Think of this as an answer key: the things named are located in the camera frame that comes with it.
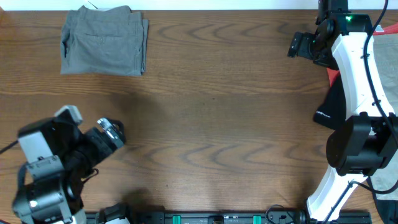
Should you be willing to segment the grey shorts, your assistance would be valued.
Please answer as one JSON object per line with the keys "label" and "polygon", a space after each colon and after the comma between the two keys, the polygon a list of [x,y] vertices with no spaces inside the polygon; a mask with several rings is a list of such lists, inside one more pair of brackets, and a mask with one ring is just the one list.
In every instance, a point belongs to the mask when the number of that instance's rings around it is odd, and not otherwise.
{"label": "grey shorts", "polygon": [[60,36],[60,73],[141,76],[148,31],[149,21],[129,6],[69,11]]}

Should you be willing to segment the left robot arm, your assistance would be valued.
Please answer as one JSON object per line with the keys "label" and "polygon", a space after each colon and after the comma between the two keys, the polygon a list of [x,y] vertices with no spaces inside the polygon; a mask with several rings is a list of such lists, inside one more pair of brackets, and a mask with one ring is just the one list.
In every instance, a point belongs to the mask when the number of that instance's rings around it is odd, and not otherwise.
{"label": "left robot arm", "polygon": [[12,209],[22,223],[83,222],[81,192],[101,163],[126,143],[121,121],[100,118],[83,133],[67,114],[23,127],[27,162],[18,173]]}

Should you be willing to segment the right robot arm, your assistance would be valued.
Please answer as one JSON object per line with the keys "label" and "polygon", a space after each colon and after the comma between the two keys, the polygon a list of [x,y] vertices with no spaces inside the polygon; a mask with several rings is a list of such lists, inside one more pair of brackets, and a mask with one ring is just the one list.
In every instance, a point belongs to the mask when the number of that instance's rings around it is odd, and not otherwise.
{"label": "right robot arm", "polygon": [[355,14],[347,1],[320,1],[317,29],[297,32],[289,57],[304,57],[338,70],[346,103],[344,123],[328,138],[328,168],[294,223],[361,223],[366,215],[343,213],[357,187],[385,168],[397,151],[397,116],[383,90],[373,42],[376,23]]}

